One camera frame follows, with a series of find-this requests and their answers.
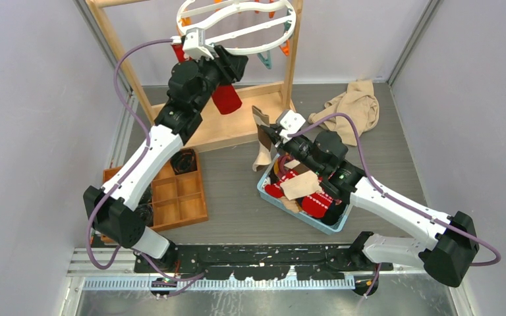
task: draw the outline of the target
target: gray wooden floor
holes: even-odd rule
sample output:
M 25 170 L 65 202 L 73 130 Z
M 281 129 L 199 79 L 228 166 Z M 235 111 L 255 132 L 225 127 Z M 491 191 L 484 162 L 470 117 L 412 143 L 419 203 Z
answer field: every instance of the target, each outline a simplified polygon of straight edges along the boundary
M 345 84 L 294 85 L 292 100 L 304 116 L 323 109 L 325 101 L 345 91 Z M 372 174 L 406 197 L 424 203 L 424 195 L 408 151 L 393 97 L 387 84 L 375 85 L 379 123 L 361 141 Z M 166 101 L 165 88 L 146 88 L 152 104 Z M 135 124 L 127 159 L 144 139 Z M 256 189 L 262 172 L 252 172 L 258 143 L 201 153 L 209 221 L 163 232 L 182 244 L 352 242 L 363 230 L 406 236 L 397 227 L 363 209 L 354 208 L 342 232 L 328 236 L 262 200 Z M 360 166 L 355 147 L 347 159 Z

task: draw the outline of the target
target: blue plastic basket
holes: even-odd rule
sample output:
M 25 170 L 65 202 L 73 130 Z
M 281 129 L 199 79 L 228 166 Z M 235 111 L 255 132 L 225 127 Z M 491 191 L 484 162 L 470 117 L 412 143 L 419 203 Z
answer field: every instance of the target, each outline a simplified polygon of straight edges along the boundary
M 328 226 L 328 225 L 321 223 L 321 221 L 319 221 L 318 219 L 314 219 L 313 217 L 309 216 L 304 211 L 300 211 L 299 213 L 294 213 L 294 212 L 290 211 L 289 209 L 284 207 L 284 204 L 282 204 L 282 202 L 280 202 L 278 199 L 275 199 L 274 197 L 267 194 L 267 192 L 265 192 L 265 185 L 267 185 L 269 182 L 268 177 L 269 177 L 270 170 L 273 168 L 274 163 L 276 162 L 277 158 L 278 158 L 278 155 L 276 157 L 274 157 L 271 165 L 267 168 L 267 171 L 265 171 L 265 173 L 263 174 L 263 177 L 261 177 L 261 180 L 259 181 L 259 183 L 257 183 L 257 190 L 259 190 L 259 193 L 261 194 L 261 198 L 264 199 L 265 201 L 271 203 L 272 205 L 278 207 L 279 209 L 283 210 L 284 212 L 292 215 L 293 217 L 296 217 L 300 221 L 302 221 L 306 224 L 309 224 L 309 225 L 317 228 L 318 230 L 321 230 L 322 232 L 324 232 L 327 235 L 334 234 L 336 232 L 340 232 L 342 230 L 342 228 L 344 227 L 346 220 L 348 219 L 348 215 L 350 214 L 350 211 L 352 210 L 351 204 L 348 205 L 348 207 L 345 209 L 344 213 L 339 217 L 339 220 L 337 221 L 336 224 L 334 224 L 333 226 Z

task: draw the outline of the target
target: white wall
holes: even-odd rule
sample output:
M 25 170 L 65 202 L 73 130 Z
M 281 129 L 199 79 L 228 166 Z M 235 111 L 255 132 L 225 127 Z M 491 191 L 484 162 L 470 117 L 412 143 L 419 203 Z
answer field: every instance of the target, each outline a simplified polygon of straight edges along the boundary
M 197 0 L 199 6 L 213 0 Z M 428 0 L 305 0 L 296 61 L 296 82 L 350 82 L 358 78 L 386 80 L 412 34 Z M 152 0 L 108 8 L 126 49 L 176 33 L 175 15 L 183 0 Z M 230 16 L 207 34 L 218 35 L 268 20 L 267 13 Z M 267 30 L 231 42 L 257 46 L 278 38 Z M 133 59 L 143 85 L 166 84 L 176 61 L 168 47 L 150 47 Z M 251 56 L 243 82 L 282 80 L 285 58 L 274 49 L 272 70 Z
M 53 315 L 121 104 L 72 1 L 0 1 L 0 315 Z
M 428 203 L 501 251 L 467 281 L 479 315 L 506 315 L 506 1 L 444 1 L 393 91 Z

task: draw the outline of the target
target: wooden organizer box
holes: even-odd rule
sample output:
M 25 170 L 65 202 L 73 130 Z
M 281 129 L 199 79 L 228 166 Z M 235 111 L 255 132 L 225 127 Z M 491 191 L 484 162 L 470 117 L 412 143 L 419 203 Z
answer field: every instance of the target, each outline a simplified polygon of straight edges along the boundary
M 104 37 L 118 60 L 126 51 L 121 45 L 121 41 L 105 9 L 143 1 L 148 0 L 86 0 L 90 12 L 92 12 L 100 30 L 103 32 Z M 252 105 L 257 106 L 273 119 L 277 118 L 284 110 L 291 109 L 295 111 L 291 100 L 292 83 L 296 64 L 296 48 L 298 47 L 298 40 L 300 37 L 303 0 L 291 0 L 291 3 L 296 11 L 296 26 L 294 34 L 289 40 L 289 56 L 286 61 L 284 81 L 236 89 L 237 94 L 241 98 L 242 105 L 240 109 L 229 115 L 221 115 L 212 100 L 209 101 L 201 113 L 203 122 L 186 144 L 186 147 L 193 147 L 196 151 L 201 152 L 256 141 L 257 126 L 255 125 L 251 112 Z M 176 62 L 177 59 L 174 56 L 173 63 L 175 64 Z M 123 62 L 121 69 L 131 88 L 134 90 L 146 116 L 150 122 L 153 123 L 164 104 L 152 105 L 150 103 L 128 60 Z
M 154 224 L 152 230 L 161 232 L 208 221 L 202 173 L 198 154 L 195 153 L 197 170 L 176 175 L 171 164 L 166 163 L 151 183 Z M 111 179 L 121 167 L 103 171 L 103 181 Z M 103 236 L 104 242 L 114 242 Z

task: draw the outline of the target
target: wooden post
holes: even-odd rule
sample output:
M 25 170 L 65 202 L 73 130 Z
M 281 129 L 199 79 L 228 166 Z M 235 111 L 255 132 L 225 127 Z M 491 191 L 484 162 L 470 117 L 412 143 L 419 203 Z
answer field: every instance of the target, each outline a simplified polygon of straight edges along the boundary
M 290 107 L 292 101 L 292 84 L 294 83 L 294 70 L 296 68 L 296 54 L 298 53 L 298 41 L 300 39 L 300 24 L 302 22 L 302 11 L 304 7 L 303 0 L 294 0 L 292 5 L 296 11 L 296 27 L 294 36 L 290 40 L 291 53 L 286 60 L 286 75 L 282 86 L 282 103 Z
M 88 8 L 90 9 L 90 12 L 92 12 L 92 15 L 94 15 L 94 18 L 96 20 L 96 23 L 98 24 L 101 32 L 103 33 L 105 40 L 109 44 L 111 50 L 113 51 L 113 54 L 115 55 L 115 58 L 119 60 L 123 55 L 126 53 L 125 49 L 123 48 L 123 45 L 121 44 L 121 40 L 119 37 L 117 37 L 117 33 L 115 32 L 113 25 L 111 25 L 111 22 L 109 18 L 107 17 L 107 14 L 103 11 L 103 7 L 110 7 L 113 5 L 123 5 L 125 3 L 133 3 L 133 2 L 140 2 L 143 0 L 86 0 L 86 3 L 88 4 Z M 138 80 L 136 73 L 131 66 L 130 62 L 128 60 L 125 60 L 123 64 L 121 65 L 121 70 L 125 74 L 125 77 L 127 78 L 127 81 L 129 82 L 129 85 L 133 89 L 134 93 L 136 94 L 136 97 L 138 98 L 142 108 L 144 109 L 144 112 L 146 113 L 146 117 L 148 117 L 148 120 L 151 123 L 154 123 L 155 115 L 152 111 L 152 106 L 150 105 L 150 101 L 146 97 L 146 94 L 144 93 L 144 89 L 142 88 L 142 85 L 140 84 L 140 81 Z

